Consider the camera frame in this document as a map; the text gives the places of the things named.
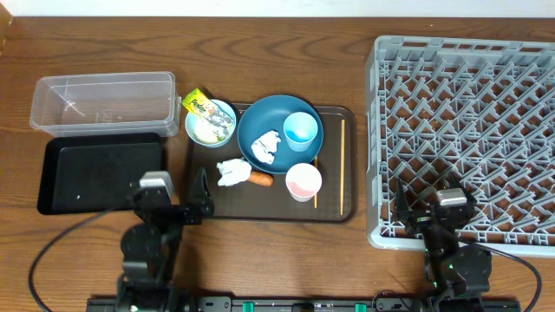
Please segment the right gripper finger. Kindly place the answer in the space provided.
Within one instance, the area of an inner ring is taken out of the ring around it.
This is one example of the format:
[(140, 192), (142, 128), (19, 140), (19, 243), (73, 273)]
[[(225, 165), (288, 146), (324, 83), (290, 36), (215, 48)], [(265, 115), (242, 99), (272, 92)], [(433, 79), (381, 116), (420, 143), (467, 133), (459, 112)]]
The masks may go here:
[(400, 178), (396, 179), (396, 186), (394, 219), (400, 222), (408, 222), (411, 219), (411, 210), (409, 209), (403, 181)]
[(460, 179), (453, 172), (448, 174), (448, 184), (452, 189), (459, 188), (463, 192), (467, 192), (465, 186), (460, 182)]

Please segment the white tissue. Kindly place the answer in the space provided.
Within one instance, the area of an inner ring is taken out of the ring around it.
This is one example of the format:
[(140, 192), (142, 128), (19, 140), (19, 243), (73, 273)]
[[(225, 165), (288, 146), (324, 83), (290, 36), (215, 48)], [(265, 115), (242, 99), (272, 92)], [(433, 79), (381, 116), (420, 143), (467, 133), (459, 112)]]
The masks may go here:
[(270, 130), (251, 144), (251, 150), (259, 162), (271, 165), (274, 162), (274, 153), (277, 151), (280, 141), (279, 133)]
[(251, 176), (251, 164), (241, 159), (229, 159), (217, 164), (221, 175), (218, 186), (232, 186), (245, 182)]

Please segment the yellow snack wrapper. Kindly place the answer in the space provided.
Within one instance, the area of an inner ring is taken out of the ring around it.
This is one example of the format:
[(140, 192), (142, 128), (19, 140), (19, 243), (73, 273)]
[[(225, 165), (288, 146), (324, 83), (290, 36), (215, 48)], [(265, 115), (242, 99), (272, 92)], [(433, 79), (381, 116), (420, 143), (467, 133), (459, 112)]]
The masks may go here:
[(227, 132), (232, 127), (232, 117), (219, 105), (209, 100), (199, 88), (190, 92), (182, 101), (182, 105), (217, 131)]

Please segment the pink cup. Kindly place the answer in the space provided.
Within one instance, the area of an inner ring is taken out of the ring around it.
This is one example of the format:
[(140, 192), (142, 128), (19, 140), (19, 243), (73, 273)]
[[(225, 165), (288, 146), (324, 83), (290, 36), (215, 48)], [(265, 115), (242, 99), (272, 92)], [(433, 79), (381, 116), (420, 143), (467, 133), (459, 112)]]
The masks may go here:
[[(323, 184), (321, 173), (319, 191)], [(307, 202), (314, 197), (315, 193), (315, 168), (308, 163), (294, 165), (285, 175), (285, 184), (290, 195), (298, 202)]]

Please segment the light blue cup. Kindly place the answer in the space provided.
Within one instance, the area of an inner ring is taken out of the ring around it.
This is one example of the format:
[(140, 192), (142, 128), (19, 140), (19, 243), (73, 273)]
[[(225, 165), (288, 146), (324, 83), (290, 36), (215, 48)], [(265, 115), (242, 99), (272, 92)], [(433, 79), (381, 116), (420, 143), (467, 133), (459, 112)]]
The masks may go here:
[(284, 135), (289, 148), (294, 152), (306, 151), (318, 133), (316, 119), (308, 113), (296, 112), (284, 121)]

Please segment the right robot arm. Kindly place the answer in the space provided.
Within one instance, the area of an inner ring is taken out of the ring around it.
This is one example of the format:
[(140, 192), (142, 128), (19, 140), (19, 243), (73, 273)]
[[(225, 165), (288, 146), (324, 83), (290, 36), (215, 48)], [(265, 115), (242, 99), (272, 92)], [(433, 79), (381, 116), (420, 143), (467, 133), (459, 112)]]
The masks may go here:
[(460, 246), (455, 231), (473, 215), (475, 197), (451, 175), (425, 210), (413, 210), (401, 179), (396, 180), (394, 220), (409, 234), (421, 234), (425, 274), (434, 290), (411, 303), (412, 311), (483, 311), (481, 295), (490, 289), (492, 255), (476, 245)]

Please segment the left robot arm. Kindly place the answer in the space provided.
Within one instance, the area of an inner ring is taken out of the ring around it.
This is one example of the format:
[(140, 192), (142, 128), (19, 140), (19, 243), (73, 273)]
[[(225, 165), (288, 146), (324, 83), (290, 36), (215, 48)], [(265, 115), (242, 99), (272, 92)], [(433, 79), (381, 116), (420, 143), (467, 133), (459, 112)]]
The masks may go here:
[(195, 176), (190, 201), (171, 202), (173, 183), (168, 172), (146, 172), (131, 197), (135, 215), (142, 223), (121, 239), (123, 273), (113, 311), (194, 311), (196, 300), (172, 282), (183, 228), (196, 225), (214, 213), (206, 170)]

